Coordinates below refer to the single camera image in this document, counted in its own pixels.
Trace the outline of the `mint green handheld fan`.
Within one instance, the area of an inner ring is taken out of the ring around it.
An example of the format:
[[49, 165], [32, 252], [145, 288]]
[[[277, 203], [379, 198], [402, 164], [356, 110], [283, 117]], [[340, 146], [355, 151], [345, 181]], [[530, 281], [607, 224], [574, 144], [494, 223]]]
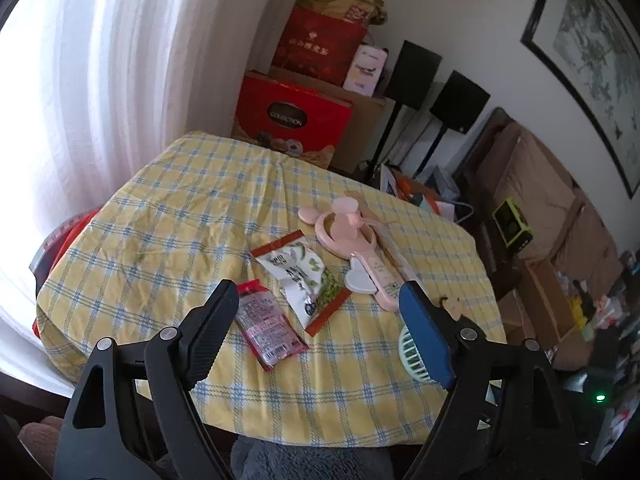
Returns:
[[436, 384], [420, 356], [420, 352], [414, 342], [407, 326], [404, 326], [398, 336], [399, 359], [407, 374], [420, 384]]

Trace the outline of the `wooden foot-shaped tag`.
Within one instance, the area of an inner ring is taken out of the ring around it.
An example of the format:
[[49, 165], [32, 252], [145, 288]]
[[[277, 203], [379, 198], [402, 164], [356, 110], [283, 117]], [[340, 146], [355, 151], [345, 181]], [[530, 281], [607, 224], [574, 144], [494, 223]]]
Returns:
[[459, 298], [442, 297], [439, 300], [439, 305], [444, 308], [455, 321], [459, 321], [464, 313], [463, 304]]

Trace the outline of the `red snack packet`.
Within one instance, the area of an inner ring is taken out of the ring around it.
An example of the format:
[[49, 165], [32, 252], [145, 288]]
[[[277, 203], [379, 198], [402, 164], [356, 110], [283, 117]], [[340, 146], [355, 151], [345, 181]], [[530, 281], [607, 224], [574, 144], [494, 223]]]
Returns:
[[239, 284], [235, 322], [260, 366], [274, 367], [308, 349], [279, 306], [276, 296], [259, 280]]

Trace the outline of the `patterned folding fan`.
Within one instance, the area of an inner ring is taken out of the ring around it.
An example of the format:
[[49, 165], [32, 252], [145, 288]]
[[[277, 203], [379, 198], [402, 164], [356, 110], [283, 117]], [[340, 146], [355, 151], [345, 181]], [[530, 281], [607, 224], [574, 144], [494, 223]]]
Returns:
[[372, 229], [378, 238], [378, 244], [382, 248], [386, 257], [390, 259], [391, 263], [393, 263], [398, 274], [406, 282], [415, 281], [423, 288], [423, 290], [426, 290], [420, 276], [405, 258], [400, 247], [396, 244], [392, 237], [392, 232], [390, 232], [390, 228], [386, 226], [386, 224], [384, 224], [382, 220], [369, 208], [364, 196], [356, 191], [346, 191], [345, 194], [348, 197], [354, 198], [358, 202], [360, 214], [363, 218], [369, 221], [370, 226], [372, 226]]

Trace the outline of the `white heart-shaped pad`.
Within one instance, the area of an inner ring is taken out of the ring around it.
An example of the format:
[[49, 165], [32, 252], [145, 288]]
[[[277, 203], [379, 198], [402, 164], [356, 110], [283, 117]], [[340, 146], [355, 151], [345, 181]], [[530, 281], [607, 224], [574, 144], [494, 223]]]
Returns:
[[346, 272], [345, 286], [357, 294], [375, 295], [378, 286], [370, 277], [367, 267], [363, 264], [370, 256], [370, 252], [352, 255], [349, 259], [349, 270]]

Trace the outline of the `cardboard tray on sofa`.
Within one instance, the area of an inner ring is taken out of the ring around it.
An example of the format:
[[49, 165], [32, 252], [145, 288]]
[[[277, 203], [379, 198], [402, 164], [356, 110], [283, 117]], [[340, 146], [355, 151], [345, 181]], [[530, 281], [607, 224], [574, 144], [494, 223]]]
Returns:
[[576, 354], [588, 353], [590, 344], [577, 328], [570, 302], [548, 259], [521, 262], [518, 294], [544, 350], [558, 347]]

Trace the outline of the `green pea snack packet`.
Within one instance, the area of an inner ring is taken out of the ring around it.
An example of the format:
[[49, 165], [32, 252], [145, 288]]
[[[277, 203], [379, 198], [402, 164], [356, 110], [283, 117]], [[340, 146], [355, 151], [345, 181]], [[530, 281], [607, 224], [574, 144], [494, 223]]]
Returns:
[[277, 280], [282, 296], [311, 337], [350, 296], [301, 230], [255, 247], [250, 254]]

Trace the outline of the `green portable radio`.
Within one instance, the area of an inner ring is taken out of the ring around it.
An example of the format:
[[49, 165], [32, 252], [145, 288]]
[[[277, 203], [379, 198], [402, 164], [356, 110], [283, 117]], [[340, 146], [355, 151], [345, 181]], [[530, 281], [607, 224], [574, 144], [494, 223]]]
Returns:
[[533, 230], [512, 197], [507, 197], [495, 209], [492, 218], [506, 250], [511, 254], [517, 254], [533, 240]]

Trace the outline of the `grey fleece sleeve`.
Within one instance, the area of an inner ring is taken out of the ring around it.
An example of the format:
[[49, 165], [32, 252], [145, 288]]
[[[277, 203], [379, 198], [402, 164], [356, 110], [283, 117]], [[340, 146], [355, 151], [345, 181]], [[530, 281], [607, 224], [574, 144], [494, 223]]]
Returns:
[[393, 479], [385, 448], [289, 446], [238, 437], [231, 470], [237, 479]]

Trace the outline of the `pink handheld fan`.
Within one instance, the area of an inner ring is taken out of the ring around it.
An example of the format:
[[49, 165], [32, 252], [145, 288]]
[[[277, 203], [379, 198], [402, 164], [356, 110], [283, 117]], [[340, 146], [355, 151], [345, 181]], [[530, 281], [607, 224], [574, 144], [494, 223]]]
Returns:
[[314, 207], [300, 207], [298, 218], [314, 227], [320, 245], [334, 256], [349, 261], [352, 255], [370, 252], [363, 264], [378, 286], [378, 292], [370, 296], [387, 312], [399, 310], [400, 284], [376, 252], [378, 238], [369, 221], [360, 214], [354, 198], [337, 198], [325, 212]]

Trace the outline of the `brown sofa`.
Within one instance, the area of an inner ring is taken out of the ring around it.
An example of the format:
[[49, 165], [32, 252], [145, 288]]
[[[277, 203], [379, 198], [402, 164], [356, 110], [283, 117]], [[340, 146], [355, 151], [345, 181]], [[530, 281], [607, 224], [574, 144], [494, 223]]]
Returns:
[[463, 193], [489, 219], [510, 198], [520, 208], [532, 240], [520, 251], [500, 240], [498, 266], [515, 258], [547, 259], [591, 297], [614, 292], [624, 272], [613, 237], [577, 181], [533, 133], [495, 108], [454, 173]]

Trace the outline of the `beige sofa pillow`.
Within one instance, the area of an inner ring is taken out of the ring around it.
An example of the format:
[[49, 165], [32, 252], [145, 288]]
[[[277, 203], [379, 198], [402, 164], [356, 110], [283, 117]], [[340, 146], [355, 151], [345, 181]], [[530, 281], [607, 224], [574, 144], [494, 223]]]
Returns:
[[534, 238], [520, 252], [521, 257], [546, 258], [561, 234], [575, 193], [551, 165], [533, 133], [512, 122], [499, 140], [511, 151], [494, 199], [500, 205], [512, 197], [533, 230]]

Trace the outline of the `brown carton under bags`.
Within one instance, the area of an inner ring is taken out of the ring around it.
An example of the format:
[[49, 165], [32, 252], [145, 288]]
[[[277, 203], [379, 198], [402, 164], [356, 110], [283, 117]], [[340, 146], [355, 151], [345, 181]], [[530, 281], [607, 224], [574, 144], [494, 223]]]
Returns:
[[353, 174], [360, 162], [368, 158], [369, 148], [380, 138], [382, 118], [387, 101], [377, 96], [362, 96], [347, 91], [334, 84], [314, 79], [302, 74], [271, 66], [268, 75], [274, 79], [294, 82], [327, 96], [333, 96], [352, 103], [352, 118], [337, 144], [331, 166], [337, 170]]

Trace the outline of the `red chocolate gift box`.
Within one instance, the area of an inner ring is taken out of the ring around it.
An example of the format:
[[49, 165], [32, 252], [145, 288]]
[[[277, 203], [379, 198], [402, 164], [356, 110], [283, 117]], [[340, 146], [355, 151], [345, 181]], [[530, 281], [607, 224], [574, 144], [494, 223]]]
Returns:
[[328, 168], [352, 103], [254, 72], [245, 74], [232, 138]]

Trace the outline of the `right black speaker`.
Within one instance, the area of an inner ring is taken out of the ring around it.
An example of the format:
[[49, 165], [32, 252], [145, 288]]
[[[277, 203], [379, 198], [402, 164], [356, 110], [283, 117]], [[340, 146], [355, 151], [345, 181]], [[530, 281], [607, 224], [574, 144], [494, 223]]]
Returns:
[[430, 108], [443, 126], [467, 134], [489, 101], [490, 94], [454, 70]]

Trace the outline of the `black speaker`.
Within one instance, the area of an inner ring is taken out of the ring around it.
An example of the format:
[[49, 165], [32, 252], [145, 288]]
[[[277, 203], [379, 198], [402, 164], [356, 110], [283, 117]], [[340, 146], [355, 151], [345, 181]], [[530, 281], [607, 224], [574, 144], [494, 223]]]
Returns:
[[490, 94], [454, 70], [430, 108], [443, 126], [467, 134], [489, 101]]
[[413, 110], [420, 110], [440, 62], [442, 57], [439, 54], [405, 40], [383, 96]]

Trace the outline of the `left black speaker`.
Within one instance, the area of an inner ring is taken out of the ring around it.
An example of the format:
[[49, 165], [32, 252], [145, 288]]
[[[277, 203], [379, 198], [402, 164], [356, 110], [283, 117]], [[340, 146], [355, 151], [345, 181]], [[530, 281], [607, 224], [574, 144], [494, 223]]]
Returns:
[[413, 110], [420, 110], [440, 62], [442, 57], [439, 54], [405, 40], [383, 96]]

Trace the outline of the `pink tissue box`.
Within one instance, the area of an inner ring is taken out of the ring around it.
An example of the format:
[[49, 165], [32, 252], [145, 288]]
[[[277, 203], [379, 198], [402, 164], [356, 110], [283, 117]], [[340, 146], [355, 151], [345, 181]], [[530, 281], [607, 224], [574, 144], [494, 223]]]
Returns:
[[387, 58], [386, 49], [360, 44], [343, 82], [343, 89], [360, 96], [373, 96]]

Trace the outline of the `white sheer curtain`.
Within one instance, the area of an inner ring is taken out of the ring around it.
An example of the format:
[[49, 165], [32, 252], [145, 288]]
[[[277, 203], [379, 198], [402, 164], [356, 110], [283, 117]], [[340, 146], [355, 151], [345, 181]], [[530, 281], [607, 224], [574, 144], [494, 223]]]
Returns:
[[32, 259], [190, 130], [230, 133], [295, 0], [1, 0], [1, 368], [69, 396], [32, 332]]

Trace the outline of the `red tea gift bag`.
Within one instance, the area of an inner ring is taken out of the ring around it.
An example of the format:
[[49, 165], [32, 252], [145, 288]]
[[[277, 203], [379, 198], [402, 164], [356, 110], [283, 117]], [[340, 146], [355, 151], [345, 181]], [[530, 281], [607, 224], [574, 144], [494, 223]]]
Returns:
[[294, 6], [271, 65], [341, 87], [367, 29]]

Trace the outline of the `brown paper bag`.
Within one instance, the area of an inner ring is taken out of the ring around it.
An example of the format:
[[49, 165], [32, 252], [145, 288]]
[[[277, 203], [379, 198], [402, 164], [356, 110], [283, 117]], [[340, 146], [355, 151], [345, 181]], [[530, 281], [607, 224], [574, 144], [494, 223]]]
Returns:
[[381, 26], [387, 21], [383, 0], [296, 0], [296, 4], [311, 12], [363, 27]]

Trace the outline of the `framed ink painting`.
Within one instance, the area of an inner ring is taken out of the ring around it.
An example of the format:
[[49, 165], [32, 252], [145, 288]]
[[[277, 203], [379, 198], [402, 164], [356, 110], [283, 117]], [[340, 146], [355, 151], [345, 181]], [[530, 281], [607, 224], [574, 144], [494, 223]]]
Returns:
[[639, 189], [639, 34], [618, 0], [535, 0], [522, 44], [570, 92]]

